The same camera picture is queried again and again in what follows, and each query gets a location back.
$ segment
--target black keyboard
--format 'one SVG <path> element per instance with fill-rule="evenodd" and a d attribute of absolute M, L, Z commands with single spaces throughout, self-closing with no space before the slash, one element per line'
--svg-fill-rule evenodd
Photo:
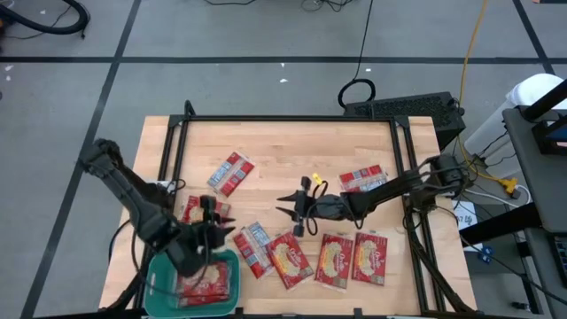
<path fill-rule="evenodd" d="M 567 237 L 550 237 L 551 251 L 555 256 L 555 264 L 563 285 L 567 287 Z"/>

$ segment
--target wooden table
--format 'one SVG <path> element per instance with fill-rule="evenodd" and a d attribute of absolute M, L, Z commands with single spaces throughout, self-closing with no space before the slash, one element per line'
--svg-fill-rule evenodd
<path fill-rule="evenodd" d="M 168 117 L 147 117 L 140 138 L 134 171 L 146 180 L 158 176 Z M 431 118 L 410 118 L 417 162 L 439 154 Z M 399 129 L 404 168 L 408 158 L 403 133 Z M 173 171 L 174 143 L 168 172 Z M 175 213 L 189 195 L 211 194 L 206 181 L 233 152 L 241 151 L 255 162 L 256 168 L 225 201 L 232 205 L 230 216 L 238 229 L 260 222 L 270 236 L 288 230 L 290 218 L 275 209 L 292 203 L 276 202 L 299 188 L 300 178 L 318 173 L 330 182 L 328 193 L 339 194 L 337 176 L 361 167 L 380 164 L 389 175 L 397 176 L 392 139 L 387 123 L 381 122 L 190 122 L 181 178 L 187 187 L 178 192 Z M 448 199 L 438 198 L 438 205 L 452 211 Z M 364 315 L 418 315 L 419 306 L 408 236 L 401 226 L 403 208 L 400 198 L 380 205 L 365 222 L 365 229 L 377 230 L 388 237 L 385 286 L 349 280 L 346 293 L 307 282 L 287 292 L 276 272 L 257 280 L 228 236 L 227 247 L 241 259 L 242 286 L 238 306 L 246 314 L 297 313 L 304 315 L 351 315 L 360 307 Z M 121 222 L 128 212 L 122 212 Z M 306 235 L 300 245 L 313 269 L 321 246 L 322 234 L 342 231 L 354 234 L 352 222 L 318 221 L 319 234 Z M 453 289 L 470 307 L 476 308 L 469 272 L 454 218 L 440 209 L 430 213 L 431 233 L 439 270 Z M 132 229 L 124 229 L 116 239 L 100 301 L 112 303 L 134 276 L 130 256 Z M 137 244 L 141 260 L 144 245 Z M 429 273 L 423 268 L 430 309 L 435 309 Z"/>

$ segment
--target green tray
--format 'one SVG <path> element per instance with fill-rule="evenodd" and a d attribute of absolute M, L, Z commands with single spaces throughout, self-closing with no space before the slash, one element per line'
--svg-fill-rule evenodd
<path fill-rule="evenodd" d="M 144 289 L 144 308 L 154 318 L 198 318 L 202 316 L 221 316 L 230 314 L 237 307 L 240 297 L 240 263 L 231 250 L 211 255 L 211 261 L 226 261 L 231 269 L 229 299 L 214 304 L 177 308 L 177 298 Z M 156 288 L 172 291 L 177 272 L 164 254 L 158 254 L 150 262 L 147 281 Z"/>

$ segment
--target yellow cable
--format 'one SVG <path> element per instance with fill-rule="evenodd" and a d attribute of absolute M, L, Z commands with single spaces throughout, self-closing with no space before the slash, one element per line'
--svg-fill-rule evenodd
<path fill-rule="evenodd" d="M 480 23 L 482 22 L 482 19 L 485 17 L 487 5 L 488 5 L 488 0 L 484 0 L 483 3 L 482 3 L 482 8 L 480 9 L 480 14 L 478 15 L 477 24 L 475 25 L 475 29 L 472 32 L 472 37 L 470 38 L 469 49 L 467 50 L 467 55 L 464 57 L 464 63 L 462 64 L 461 91 L 459 92 L 459 103 L 460 104 L 462 104 L 462 98 L 463 98 L 463 95 L 464 95 L 464 84 L 466 82 L 466 77 L 467 77 L 467 65 L 469 64 L 469 58 L 470 58 L 470 54 L 472 53 L 472 48 L 474 47 L 475 41 L 477 40 L 478 28 L 480 27 Z M 478 172 L 478 169 L 473 167 L 472 163 L 468 159 L 467 152 L 464 150 L 464 147 L 462 146 L 460 136 L 457 136 L 457 143 L 459 143 L 459 146 L 461 147 L 462 156 L 464 157 L 464 160 L 467 162 L 468 169 L 470 169 L 471 171 L 478 174 L 478 176 L 484 177 L 486 179 L 493 180 L 493 181 L 496 181 L 496 182 L 502 182 L 503 181 L 500 178 L 496 178 L 496 177 Z"/>

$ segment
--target food package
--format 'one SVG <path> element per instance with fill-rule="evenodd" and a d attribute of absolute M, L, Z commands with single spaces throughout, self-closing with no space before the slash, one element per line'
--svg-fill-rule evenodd
<path fill-rule="evenodd" d="M 344 191 L 372 191 L 388 181 L 388 175 L 379 165 L 365 167 L 338 176 Z"/>
<path fill-rule="evenodd" d="M 254 164 L 245 155 L 232 152 L 206 183 L 215 192 L 228 197 L 253 168 Z"/>
<path fill-rule="evenodd" d="M 182 296 L 178 307 L 205 305 L 229 298 L 231 273 L 226 262 L 218 261 L 206 267 L 201 282 L 191 289 L 201 277 L 201 271 L 191 277 L 177 276 L 175 293 Z"/>
<path fill-rule="evenodd" d="M 266 247 L 268 256 L 287 290 L 314 274 L 291 231 L 274 238 Z"/>
<path fill-rule="evenodd" d="M 222 217 L 227 217 L 229 215 L 229 211 L 230 204 L 221 203 L 220 201 L 216 202 L 216 207 L 214 208 L 215 213 Z M 199 204 L 199 198 L 197 196 L 189 196 L 180 222 L 188 224 L 201 222 L 203 221 L 203 212 L 204 209 L 201 208 L 201 205 Z"/>
<path fill-rule="evenodd" d="M 358 232 L 354 240 L 353 280 L 384 285 L 388 238 Z"/>
<path fill-rule="evenodd" d="M 265 248 L 269 237 L 259 223 L 242 228 L 233 240 L 256 278 L 260 279 L 274 271 Z"/>
<path fill-rule="evenodd" d="M 351 266 L 353 246 L 354 241 L 349 236 L 324 234 L 315 281 L 344 292 Z"/>

